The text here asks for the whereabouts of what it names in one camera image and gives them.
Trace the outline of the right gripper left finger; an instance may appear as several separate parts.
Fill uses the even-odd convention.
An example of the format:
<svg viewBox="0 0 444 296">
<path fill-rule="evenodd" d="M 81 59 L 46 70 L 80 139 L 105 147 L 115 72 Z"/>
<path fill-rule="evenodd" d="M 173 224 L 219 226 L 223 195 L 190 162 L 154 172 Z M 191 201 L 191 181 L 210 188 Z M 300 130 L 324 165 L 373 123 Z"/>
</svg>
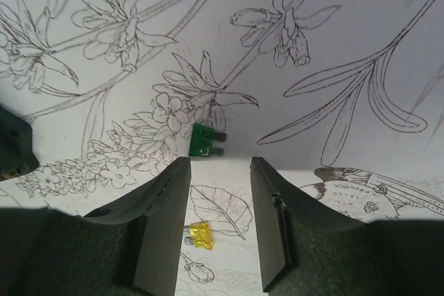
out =
<svg viewBox="0 0 444 296">
<path fill-rule="evenodd" d="M 128 228 L 117 275 L 123 285 L 145 295 L 175 293 L 190 184 L 191 161 L 179 157 L 151 181 L 84 216 Z"/>
</svg>

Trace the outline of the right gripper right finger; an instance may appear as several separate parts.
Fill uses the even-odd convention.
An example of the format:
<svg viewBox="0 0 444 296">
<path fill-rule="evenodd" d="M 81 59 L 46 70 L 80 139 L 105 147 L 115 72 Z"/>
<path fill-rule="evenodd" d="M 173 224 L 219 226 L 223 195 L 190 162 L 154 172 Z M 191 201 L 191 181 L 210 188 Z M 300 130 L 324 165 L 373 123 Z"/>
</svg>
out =
<svg viewBox="0 0 444 296">
<path fill-rule="evenodd" d="M 282 280 L 296 260 L 291 249 L 290 217 L 317 232 L 339 232 L 363 225 L 288 182 L 262 157 L 251 159 L 250 187 L 262 290 L 265 293 Z"/>
</svg>

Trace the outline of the green blade fuse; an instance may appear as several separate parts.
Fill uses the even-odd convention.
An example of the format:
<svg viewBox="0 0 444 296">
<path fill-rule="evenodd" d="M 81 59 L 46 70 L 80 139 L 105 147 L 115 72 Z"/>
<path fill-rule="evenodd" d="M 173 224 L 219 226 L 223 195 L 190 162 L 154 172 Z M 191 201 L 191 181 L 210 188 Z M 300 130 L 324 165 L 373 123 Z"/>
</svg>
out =
<svg viewBox="0 0 444 296">
<path fill-rule="evenodd" d="M 199 123 L 193 124 L 188 155 L 190 157 L 222 157 L 225 151 L 222 147 L 214 146 L 215 142 L 223 143 L 227 134 Z"/>
</svg>

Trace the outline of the black fuse box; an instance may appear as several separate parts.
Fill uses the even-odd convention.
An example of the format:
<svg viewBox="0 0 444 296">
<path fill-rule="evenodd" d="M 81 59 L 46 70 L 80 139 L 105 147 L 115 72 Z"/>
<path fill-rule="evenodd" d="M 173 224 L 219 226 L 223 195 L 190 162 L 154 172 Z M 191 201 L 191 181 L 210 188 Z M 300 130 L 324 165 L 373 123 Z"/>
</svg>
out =
<svg viewBox="0 0 444 296">
<path fill-rule="evenodd" d="M 35 171 L 40 163 L 33 153 L 32 127 L 1 107 L 1 181 Z"/>
</svg>

